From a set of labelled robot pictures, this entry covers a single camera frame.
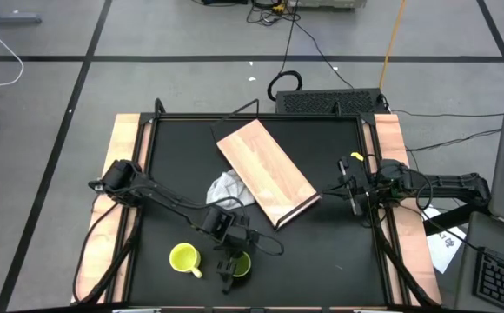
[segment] black keyboard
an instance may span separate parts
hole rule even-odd
[[[474,294],[490,303],[504,308],[504,255],[483,248],[492,256],[478,253],[474,274]]]

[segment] gray floor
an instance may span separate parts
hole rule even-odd
[[[369,0],[356,12],[303,11],[301,25],[328,55],[382,56],[400,0]],[[504,2],[487,1],[504,39]],[[83,56],[103,0],[0,0],[3,11],[35,11],[39,25],[0,27],[21,55]],[[249,7],[205,8],[190,0],[113,0],[97,45],[98,56],[281,55],[290,23],[263,28],[245,22]],[[0,55],[7,52],[0,47]],[[290,54],[316,55],[295,30]],[[397,56],[485,56],[500,52],[476,1],[408,2],[396,38]],[[258,97],[281,63],[93,63],[56,166],[9,310],[66,305],[93,197],[86,183],[100,175],[115,114],[152,109],[160,97],[169,112],[227,112]],[[375,87],[381,63],[334,63],[355,87]],[[26,63],[22,79],[0,88],[0,290],[50,157],[80,63]],[[287,63],[307,89],[344,88],[325,63]],[[17,73],[0,63],[0,82]],[[294,82],[283,79],[278,89]],[[504,63],[391,63],[384,93],[392,108],[414,113],[495,113],[504,110]],[[501,126],[487,119],[401,115],[406,144],[416,148]],[[427,173],[479,172],[491,181],[498,137],[419,152]],[[440,203],[452,206],[452,202]],[[441,293],[451,303],[460,253]]]

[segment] white paper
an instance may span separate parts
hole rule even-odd
[[[431,206],[425,209],[424,212],[430,218],[440,215],[440,211],[432,208]],[[448,230],[462,239],[466,237],[466,234],[458,227],[453,227]],[[429,236],[427,240],[429,253],[432,256],[432,263],[434,264],[434,267],[440,271],[440,273],[445,273],[447,266],[451,263],[451,260],[453,260],[454,254],[457,252],[459,247],[461,247],[461,240],[446,231]]]

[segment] white cloth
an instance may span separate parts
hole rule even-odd
[[[236,174],[235,170],[223,172],[221,177],[217,178],[209,187],[206,203],[213,203],[227,196],[233,196],[241,200],[244,206],[254,203],[254,196],[246,187],[242,179]],[[218,203],[220,207],[231,210],[241,205],[235,200],[227,200]]]

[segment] yellow mug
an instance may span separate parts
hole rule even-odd
[[[190,243],[177,244],[169,254],[169,263],[173,270],[182,273],[192,272],[197,278],[202,278],[202,272],[198,269],[200,252]]]

